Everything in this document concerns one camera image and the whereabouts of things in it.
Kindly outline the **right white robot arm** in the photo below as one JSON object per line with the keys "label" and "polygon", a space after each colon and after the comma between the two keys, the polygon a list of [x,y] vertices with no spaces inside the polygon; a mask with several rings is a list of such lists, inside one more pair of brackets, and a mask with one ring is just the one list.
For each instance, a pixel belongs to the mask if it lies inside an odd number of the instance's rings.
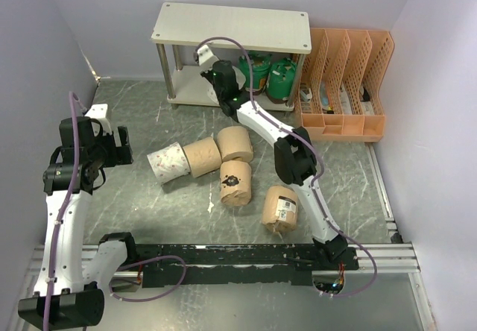
{"label": "right white robot arm", "polygon": [[228,60],[200,67],[226,116],[259,134],[274,149],[275,171],[290,186],[308,215],[312,240],[320,267],[330,270],[346,255],[348,243],[335,223],[320,190],[318,158],[303,127],[292,128],[274,118],[239,88],[236,72]]}

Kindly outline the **green torn roll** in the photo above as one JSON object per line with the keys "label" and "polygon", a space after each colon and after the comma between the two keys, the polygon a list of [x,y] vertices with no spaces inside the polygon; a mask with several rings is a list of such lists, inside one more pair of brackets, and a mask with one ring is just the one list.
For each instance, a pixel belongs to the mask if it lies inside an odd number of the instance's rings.
{"label": "green torn roll", "polygon": [[[253,94],[259,95],[265,88],[271,68],[271,54],[261,51],[248,51],[253,73]],[[250,71],[247,59],[244,55],[238,59],[238,68],[244,74],[245,88],[250,90]]]}

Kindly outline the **white dotted paper roll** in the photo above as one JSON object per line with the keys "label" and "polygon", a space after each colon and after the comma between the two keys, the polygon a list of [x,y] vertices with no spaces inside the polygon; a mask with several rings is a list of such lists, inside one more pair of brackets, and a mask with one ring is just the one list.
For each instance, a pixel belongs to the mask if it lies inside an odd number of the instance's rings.
{"label": "white dotted paper roll", "polygon": [[219,105],[216,92],[215,92],[215,90],[214,90],[214,88],[213,88],[212,85],[209,85],[209,86],[207,87],[207,89],[206,89],[206,95],[209,97],[209,99],[211,100],[211,102],[212,102],[214,105],[216,105],[216,106]]}

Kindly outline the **green roll with brown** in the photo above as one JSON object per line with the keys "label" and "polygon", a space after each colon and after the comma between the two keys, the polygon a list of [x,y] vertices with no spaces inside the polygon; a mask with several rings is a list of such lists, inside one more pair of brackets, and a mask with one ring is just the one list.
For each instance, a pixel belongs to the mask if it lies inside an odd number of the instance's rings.
{"label": "green roll with brown", "polygon": [[288,100],[295,74],[296,63],[291,58],[283,58],[272,64],[265,87],[265,94],[272,102],[284,104]]}

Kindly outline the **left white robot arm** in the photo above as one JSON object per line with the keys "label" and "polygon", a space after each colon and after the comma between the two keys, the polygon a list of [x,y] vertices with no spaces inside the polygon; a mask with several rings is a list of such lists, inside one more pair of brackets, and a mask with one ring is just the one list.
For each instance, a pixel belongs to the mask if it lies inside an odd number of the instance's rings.
{"label": "left white robot arm", "polygon": [[51,154],[42,181],[47,230],[40,274],[31,297],[18,303],[21,319],[40,330],[67,330],[97,325],[104,314],[104,294],[114,273],[139,261],[129,232],[109,233],[96,254],[82,266],[86,214],[94,185],[106,168],[133,162],[129,133],[114,133],[106,119],[80,116],[59,125],[61,144]]}

